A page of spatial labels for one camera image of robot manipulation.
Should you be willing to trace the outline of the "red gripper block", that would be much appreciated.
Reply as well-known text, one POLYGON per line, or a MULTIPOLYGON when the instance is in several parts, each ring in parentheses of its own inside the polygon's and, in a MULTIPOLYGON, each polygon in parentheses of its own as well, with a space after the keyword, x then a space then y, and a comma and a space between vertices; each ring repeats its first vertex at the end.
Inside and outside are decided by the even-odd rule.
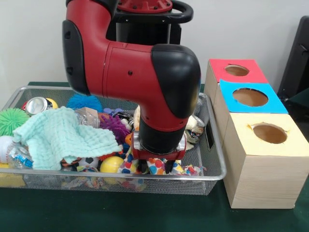
POLYGON ((182 136, 180 142, 178 143, 177 148, 168 154, 156 154, 147 151, 145 148, 142 147, 139 136, 132 135, 131 138, 131 152, 133 158, 139 160, 139 171, 142 174, 147 174, 148 170, 148 159, 166 159, 165 163, 165 172, 169 174, 172 172, 174 161, 173 160, 181 160, 185 156, 186 152, 186 137, 185 135, 182 136))

